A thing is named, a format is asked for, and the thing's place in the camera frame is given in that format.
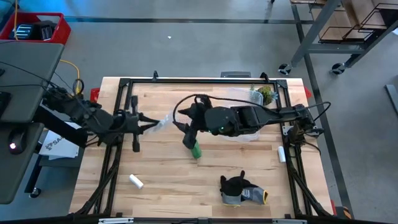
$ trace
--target wooden table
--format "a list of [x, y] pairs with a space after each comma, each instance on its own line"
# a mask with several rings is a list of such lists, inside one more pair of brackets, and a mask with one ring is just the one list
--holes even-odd
[[[119, 79], [103, 78], [98, 103], [109, 113], [113, 112]], [[302, 80], [290, 78], [287, 83], [292, 105], [308, 105]], [[187, 95], [205, 93], [226, 97], [229, 87], [249, 89], [250, 85], [135, 83], [132, 94], [139, 97], [140, 112], [150, 118], [164, 119], [175, 104]], [[187, 100], [179, 109], [189, 107], [192, 102]], [[224, 101], [212, 102], [215, 106], [225, 105]], [[202, 157], [198, 160], [183, 146], [182, 138], [183, 133], [171, 124], [157, 133], [140, 136], [141, 152], [134, 153], [132, 136], [125, 134], [113, 214], [123, 212], [125, 217], [151, 218], [282, 218], [286, 213], [294, 214], [286, 164], [279, 162], [277, 152], [278, 146], [282, 145], [278, 124], [263, 127], [259, 139], [248, 143], [199, 133], [197, 139]], [[314, 139], [308, 138], [307, 141], [316, 144]], [[81, 208], [97, 187], [104, 152], [105, 146], [85, 149], [70, 212]], [[311, 146], [303, 146], [302, 159], [308, 188], [325, 210], [331, 213], [319, 152]], [[247, 180], [268, 191], [265, 205], [252, 202], [243, 202], [239, 208], [222, 205], [220, 176], [225, 175], [228, 179], [239, 175], [242, 169], [246, 171]], [[136, 175], [144, 183], [141, 190], [129, 181], [130, 174]], [[302, 193], [298, 186], [297, 189], [304, 211]]]

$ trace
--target yellow cable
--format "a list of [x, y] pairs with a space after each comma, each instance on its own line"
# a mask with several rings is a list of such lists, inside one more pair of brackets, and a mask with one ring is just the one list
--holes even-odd
[[[79, 70], [79, 68], [78, 68], [74, 63], [71, 63], [71, 62], [69, 62], [69, 61], [67, 61], [67, 60], [62, 60], [62, 59], [60, 60], [60, 62], [68, 63], [68, 64], [70, 64], [71, 66], [75, 67], [75, 69], [76, 69], [76, 71], [77, 71], [77, 78], [80, 79], [80, 70]], [[76, 92], [77, 92], [77, 93], [80, 92], [79, 83], [76, 84]]]
[[18, 40], [18, 37], [17, 37], [17, 13], [18, 13], [18, 0], [15, 0], [14, 37], [16, 40]]

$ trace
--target caster wheel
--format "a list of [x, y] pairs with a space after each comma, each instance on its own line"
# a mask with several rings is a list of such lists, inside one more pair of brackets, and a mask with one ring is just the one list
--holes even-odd
[[346, 70], [346, 67], [342, 63], [336, 63], [331, 67], [330, 73], [335, 75], [341, 75]]
[[288, 64], [282, 64], [279, 66], [278, 72], [283, 75], [288, 75], [292, 71], [292, 67]]
[[40, 193], [42, 193], [42, 190], [38, 189], [37, 187], [35, 187], [32, 191], [32, 193], [30, 193], [29, 197], [30, 198], [37, 198]]

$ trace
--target gray floor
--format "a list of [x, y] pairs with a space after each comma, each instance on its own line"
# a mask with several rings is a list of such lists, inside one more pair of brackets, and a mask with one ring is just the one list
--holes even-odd
[[[27, 11], [56, 11], [68, 16], [262, 19], [267, 8], [260, 0], [85, 0], [22, 1]], [[302, 19], [309, 19], [300, 6]], [[288, 0], [276, 0], [271, 19], [292, 19]], [[294, 25], [260, 24], [95, 24], [71, 23], [72, 33], [62, 58], [79, 66], [89, 89], [102, 77], [219, 77], [222, 71], [266, 72], [281, 77], [277, 67], [288, 62], [299, 46]], [[384, 85], [395, 82], [398, 36], [388, 35], [375, 49], [343, 75], [328, 74], [347, 55], [312, 55], [341, 168], [357, 219], [397, 223], [398, 116]], [[72, 83], [75, 71], [57, 68]], [[303, 78], [310, 87], [304, 62], [290, 77]], [[57, 77], [54, 82], [63, 85]], [[335, 179], [324, 141], [322, 161], [330, 195], [339, 204]], [[27, 198], [23, 188], [10, 205], [0, 206], [0, 220], [64, 215], [78, 170], [45, 168], [39, 198]]]

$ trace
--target computer mouse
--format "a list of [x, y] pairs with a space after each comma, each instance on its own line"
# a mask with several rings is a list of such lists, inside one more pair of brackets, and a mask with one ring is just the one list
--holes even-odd
[[26, 148], [26, 129], [19, 127], [13, 129], [8, 135], [8, 149], [13, 155], [21, 154]]

